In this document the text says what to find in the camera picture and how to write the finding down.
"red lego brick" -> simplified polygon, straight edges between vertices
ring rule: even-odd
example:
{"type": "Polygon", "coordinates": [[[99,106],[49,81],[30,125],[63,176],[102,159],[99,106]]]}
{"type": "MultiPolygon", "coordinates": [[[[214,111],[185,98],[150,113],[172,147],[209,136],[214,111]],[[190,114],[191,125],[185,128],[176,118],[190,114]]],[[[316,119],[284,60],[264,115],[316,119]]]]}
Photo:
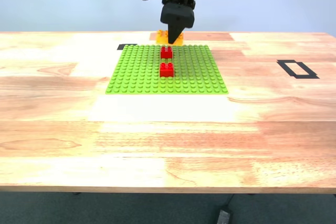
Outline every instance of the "red lego brick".
{"type": "Polygon", "coordinates": [[[172,59],[173,58],[172,47],[161,47],[160,56],[161,59],[172,59]]]}
{"type": "Polygon", "coordinates": [[[161,63],[160,77],[174,77],[174,65],[172,63],[161,63]]]}

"wooden table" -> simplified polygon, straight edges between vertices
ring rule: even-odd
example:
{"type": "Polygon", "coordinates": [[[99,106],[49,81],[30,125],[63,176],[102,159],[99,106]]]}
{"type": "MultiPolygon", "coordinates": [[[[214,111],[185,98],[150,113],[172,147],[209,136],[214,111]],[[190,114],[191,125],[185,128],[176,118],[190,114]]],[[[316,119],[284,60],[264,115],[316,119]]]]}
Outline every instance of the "wooden table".
{"type": "Polygon", "coordinates": [[[0,190],[336,193],[334,37],[186,32],[229,95],[105,95],[118,45],[154,39],[1,33],[0,190]]]}

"black cord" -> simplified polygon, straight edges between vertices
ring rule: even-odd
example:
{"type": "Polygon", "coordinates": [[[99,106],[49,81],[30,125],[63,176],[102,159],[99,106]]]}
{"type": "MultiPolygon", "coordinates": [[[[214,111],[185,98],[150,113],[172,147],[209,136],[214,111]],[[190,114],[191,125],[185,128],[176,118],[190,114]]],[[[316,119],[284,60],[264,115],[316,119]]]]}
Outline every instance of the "black cord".
{"type": "Polygon", "coordinates": [[[228,198],[228,200],[227,200],[227,202],[226,202],[226,204],[225,204],[226,207],[229,206],[229,204],[230,204],[230,202],[231,202],[233,196],[235,196],[235,194],[232,194],[232,195],[228,198]]]}

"white wall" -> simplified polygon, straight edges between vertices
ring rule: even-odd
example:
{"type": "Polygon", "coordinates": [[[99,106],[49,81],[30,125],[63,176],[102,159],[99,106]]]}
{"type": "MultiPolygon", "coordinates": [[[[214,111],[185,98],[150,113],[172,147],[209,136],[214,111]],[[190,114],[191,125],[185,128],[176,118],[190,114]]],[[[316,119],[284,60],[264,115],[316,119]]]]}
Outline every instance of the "white wall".
{"type": "MultiPolygon", "coordinates": [[[[161,0],[0,0],[0,30],[158,30],[161,8],[161,0]]],[[[193,30],[336,36],[336,0],[196,0],[193,30]]]]}

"yellow lego brick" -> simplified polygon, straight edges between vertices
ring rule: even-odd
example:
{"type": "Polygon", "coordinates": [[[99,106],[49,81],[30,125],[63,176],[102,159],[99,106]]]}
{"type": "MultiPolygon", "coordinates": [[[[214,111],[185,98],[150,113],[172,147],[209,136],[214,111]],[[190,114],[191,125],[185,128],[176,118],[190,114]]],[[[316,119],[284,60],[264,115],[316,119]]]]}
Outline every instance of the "yellow lego brick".
{"type": "Polygon", "coordinates": [[[162,45],[182,46],[183,45],[183,33],[176,39],[174,44],[168,43],[168,31],[159,30],[156,33],[156,43],[162,45]]]}

